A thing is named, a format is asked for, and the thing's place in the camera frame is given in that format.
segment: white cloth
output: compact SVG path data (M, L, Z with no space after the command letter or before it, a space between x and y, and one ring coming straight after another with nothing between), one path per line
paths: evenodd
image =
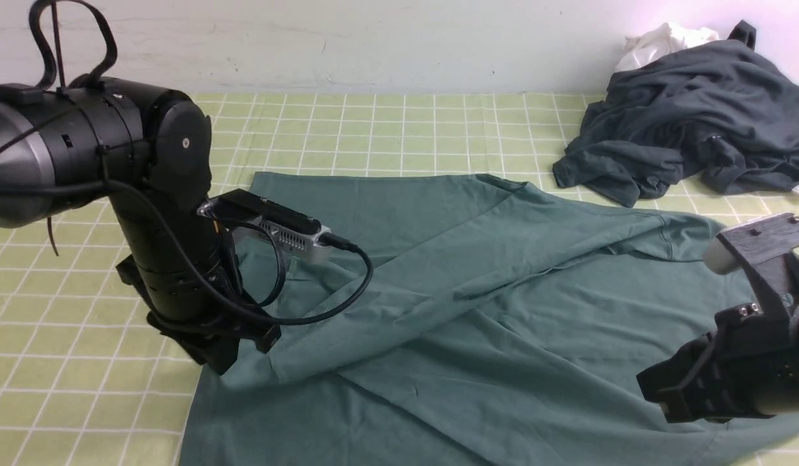
M687 29L676 23L663 23L639 38L627 39L629 53L618 62L615 71L637 70L662 56L718 39L718 32L706 27Z

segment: white wall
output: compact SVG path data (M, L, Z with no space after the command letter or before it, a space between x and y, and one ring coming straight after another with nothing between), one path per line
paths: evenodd
M799 82L799 0L93 3L118 39L113 76L186 91L602 91L624 36L665 21L726 36L742 18L759 29L757 50ZM29 4L0 0L0 82L41 74ZM60 5L71 78L100 59L100 33L79 6Z

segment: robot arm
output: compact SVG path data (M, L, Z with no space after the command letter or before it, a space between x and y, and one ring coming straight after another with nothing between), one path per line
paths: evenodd
M799 216L780 214L721 231L704 262L742 268L755 301L716 313L717 330L638 374L668 422L767 419L799 411Z
M147 321L218 374L236 360L239 340L266 352L280 325L337 315L364 292L373 274L367 254L319 221L243 190L208 197L209 117L183 92L101 76L115 62L115 42L100 12L80 0L98 20L107 55L91 73L48 91L55 61L39 16L57 1L38 0L30 9L42 80L0 85L0 227L22 227L107 195L132 253L118 273L148 305ZM277 284L262 303L243 290L237 268L234 234L247 230L269 241L278 260ZM354 294L310 318L263 310L283 286L281 250L316 261L331 248L366 263Z

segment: green t-shirt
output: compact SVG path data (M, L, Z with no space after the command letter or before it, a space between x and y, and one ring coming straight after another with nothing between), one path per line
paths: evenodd
M341 315L243 342L204 369L183 466L727 464L799 433L799 414L668 425L635 376L751 299L701 262L700 216L575 203L491 176L293 177L252 192L320 219L370 254ZM239 243L246 288L272 285L269 247ZM290 262L278 316L339 304L354 254Z

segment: grid pattern tablecloth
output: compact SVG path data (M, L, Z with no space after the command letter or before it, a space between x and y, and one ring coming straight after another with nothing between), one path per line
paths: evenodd
M490 172L606 203L551 175L597 95L198 94L213 117L213 194L260 170L412 177ZM636 207L725 224L799 212L790 195L718 197L695 180ZM127 254L105 201L0 230L0 466L177 462L200 369L145 325L113 266ZM799 436L742 465L799 465Z

